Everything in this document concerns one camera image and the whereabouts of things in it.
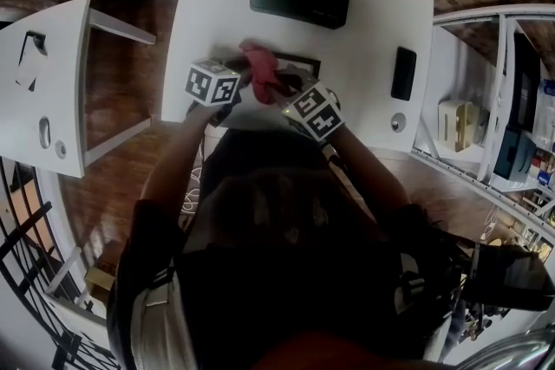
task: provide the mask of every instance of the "red cloth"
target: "red cloth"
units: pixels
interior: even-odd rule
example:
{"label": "red cloth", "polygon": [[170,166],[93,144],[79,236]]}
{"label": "red cloth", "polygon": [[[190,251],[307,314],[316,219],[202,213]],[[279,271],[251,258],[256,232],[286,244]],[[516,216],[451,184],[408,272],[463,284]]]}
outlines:
{"label": "red cloth", "polygon": [[278,60],[268,48],[261,47],[256,43],[243,42],[239,47],[251,64],[254,96],[260,103],[271,105],[275,100],[271,96],[270,88],[279,91],[285,87],[275,74]]}

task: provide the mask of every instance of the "person's right arm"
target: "person's right arm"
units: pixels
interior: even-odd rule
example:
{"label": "person's right arm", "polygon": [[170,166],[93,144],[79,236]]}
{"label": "person's right arm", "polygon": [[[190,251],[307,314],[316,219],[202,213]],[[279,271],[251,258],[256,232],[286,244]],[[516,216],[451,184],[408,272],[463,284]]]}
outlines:
{"label": "person's right arm", "polygon": [[337,128],[329,141],[378,222],[411,203],[397,178],[345,125]]}

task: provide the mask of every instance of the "black sleeve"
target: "black sleeve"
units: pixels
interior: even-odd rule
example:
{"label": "black sleeve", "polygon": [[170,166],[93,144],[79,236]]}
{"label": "black sleeve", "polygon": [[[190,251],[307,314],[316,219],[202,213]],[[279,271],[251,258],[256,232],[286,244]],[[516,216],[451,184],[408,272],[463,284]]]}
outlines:
{"label": "black sleeve", "polygon": [[137,202],[131,234],[110,290],[107,316],[112,353],[127,370],[135,370],[130,343],[135,297],[148,287],[159,271],[167,268],[183,242],[184,234],[177,221],[169,218],[154,202]]}

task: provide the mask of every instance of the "black t-shirt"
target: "black t-shirt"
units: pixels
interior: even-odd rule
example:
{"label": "black t-shirt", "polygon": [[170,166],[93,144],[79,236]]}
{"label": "black t-shirt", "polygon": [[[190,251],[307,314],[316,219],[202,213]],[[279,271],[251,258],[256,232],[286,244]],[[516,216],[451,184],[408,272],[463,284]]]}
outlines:
{"label": "black t-shirt", "polygon": [[427,318],[407,324],[395,311],[400,251],[434,279],[443,271],[441,248],[417,205],[387,225],[381,236],[311,140],[228,131],[204,166],[187,242],[156,204],[137,203],[108,307],[114,352],[134,368],[134,298],[173,259],[199,368],[250,368],[306,330],[381,355],[421,357]]}

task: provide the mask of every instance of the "forearm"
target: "forearm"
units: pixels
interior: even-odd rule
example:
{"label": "forearm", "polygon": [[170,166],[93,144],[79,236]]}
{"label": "forearm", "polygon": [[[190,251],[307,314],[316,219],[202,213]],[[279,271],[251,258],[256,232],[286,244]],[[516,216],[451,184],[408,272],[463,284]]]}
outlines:
{"label": "forearm", "polygon": [[159,204],[175,220],[180,215],[191,170],[212,113],[210,109],[197,107],[187,116],[150,173],[140,196]]}
{"label": "forearm", "polygon": [[378,221],[410,204],[408,194],[397,178],[346,126],[331,134],[330,143]]}

